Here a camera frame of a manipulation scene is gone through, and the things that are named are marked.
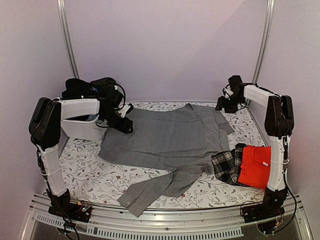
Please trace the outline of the grey button-up shirt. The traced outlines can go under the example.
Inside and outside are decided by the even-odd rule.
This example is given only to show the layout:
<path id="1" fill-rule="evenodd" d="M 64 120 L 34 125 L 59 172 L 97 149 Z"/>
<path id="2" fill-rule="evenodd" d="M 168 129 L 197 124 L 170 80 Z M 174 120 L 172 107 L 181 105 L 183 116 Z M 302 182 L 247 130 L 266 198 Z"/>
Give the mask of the grey button-up shirt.
<path id="1" fill-rule="evenodd" d="M 233 128 L 213 107 L 188 103 L 171 111 L 134 109 L 129 116 L 133 132 L 109 130 L 99 157 L 117 165 L 167 171 L 130 185 L 118 198 L 136 217 L 160 196 L 177 198 L 202 173 L 211 174 L 212 155 L 230 149 Z"/>

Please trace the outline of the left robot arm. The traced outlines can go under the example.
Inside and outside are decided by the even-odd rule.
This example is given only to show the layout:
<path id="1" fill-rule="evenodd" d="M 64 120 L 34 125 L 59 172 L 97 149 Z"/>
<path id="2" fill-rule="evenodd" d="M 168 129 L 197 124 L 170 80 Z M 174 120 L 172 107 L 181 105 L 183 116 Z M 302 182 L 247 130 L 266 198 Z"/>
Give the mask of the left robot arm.
<path id="1" fill-rule="evenodd" d="M 120 100 L 114 106 L 110 98 L 98 96 L 55 98 L 38 100 L 29 123 L 30 141 L 35 145 L 38 165 L 47 184 L 51 204 L 63 216 L 74 213 L 70 192 L 63 179 L 59 163 L 61 132 L 68 137 L 87 141 L 100 141 L 111 128 L 125 134 L 133 132 L 133 121 L 127 117 L 132 104 Z"/>

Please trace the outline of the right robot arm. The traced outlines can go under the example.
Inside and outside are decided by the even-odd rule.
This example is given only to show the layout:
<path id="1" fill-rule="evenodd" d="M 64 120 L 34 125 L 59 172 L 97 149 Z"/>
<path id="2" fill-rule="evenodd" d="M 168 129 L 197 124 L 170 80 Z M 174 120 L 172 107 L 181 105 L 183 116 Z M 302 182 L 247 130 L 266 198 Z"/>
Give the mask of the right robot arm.
<path id="1" fill-rule="evenodd" d="M 222 92 L 223 96 L 218 98 L 215 107 L 217 111 L 236 113 L 238 105 L 246 101 L 265 108 L 264 129 L 271 147 L 271 164 L 263 203 L 258 213 L 262 218 L 269 218 L 283 205 L 288 193 L 289 145 L 294 129 L 292 99 L 255 83 L 244 83 L 239 75 L 231 76 Z"/>

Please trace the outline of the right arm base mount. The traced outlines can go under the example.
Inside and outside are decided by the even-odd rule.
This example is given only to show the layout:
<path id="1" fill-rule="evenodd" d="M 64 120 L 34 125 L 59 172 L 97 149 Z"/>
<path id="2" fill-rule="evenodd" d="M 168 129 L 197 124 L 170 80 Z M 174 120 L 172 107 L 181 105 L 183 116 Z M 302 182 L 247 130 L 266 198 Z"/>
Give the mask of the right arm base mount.
<path id="1" fill-rule="evenodd" d="M 261 221 L 256 225 L 258 231 L 263 235 L 274 235 L 279 226 L 284 222 L 284 202 L 277 202 L 274 206 L 265 205 L 260 202 L 245 201 L 252 205 L 242 204 L 240 206 L 240 215 L 245 223 Z"/>

